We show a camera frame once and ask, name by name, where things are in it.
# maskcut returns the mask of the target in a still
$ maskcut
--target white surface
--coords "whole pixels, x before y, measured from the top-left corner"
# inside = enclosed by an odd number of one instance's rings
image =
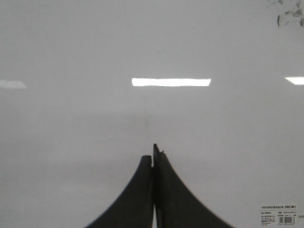
[[[304,214],[304,28],[265,1],[0,2],[0,227],[82,228],[152,144],[236,228]],[[211,78],[209,87],[133,87]],[[304,219],[293,227],[303,227]]]

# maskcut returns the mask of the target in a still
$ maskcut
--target black object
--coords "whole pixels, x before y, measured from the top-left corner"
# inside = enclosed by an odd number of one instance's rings
[[[153,205],[158,228],[232,228],[195,198],[156,144],[153,161],[142,157],[122,194],[87,228],[151,228]]]

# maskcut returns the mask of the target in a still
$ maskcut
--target gray background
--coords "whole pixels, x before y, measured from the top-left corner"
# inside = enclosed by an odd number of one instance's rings
[[[2,0],[0,227],[82,228],[152,144],[211,210],[304,214],[304,28],[264,0]],[[132,87],[133,77],[212,78]],[[295,228],[303,227],[297,220]]]

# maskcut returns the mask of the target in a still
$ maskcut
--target white label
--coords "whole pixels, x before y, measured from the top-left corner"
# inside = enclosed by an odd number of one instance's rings
[[[296,205],[261,206],[261,225],[294,225]]]

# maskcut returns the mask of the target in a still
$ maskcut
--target product label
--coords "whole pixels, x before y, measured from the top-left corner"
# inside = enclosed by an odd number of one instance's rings
[[[261,206],[261,225],[294,225],[296,205]]]

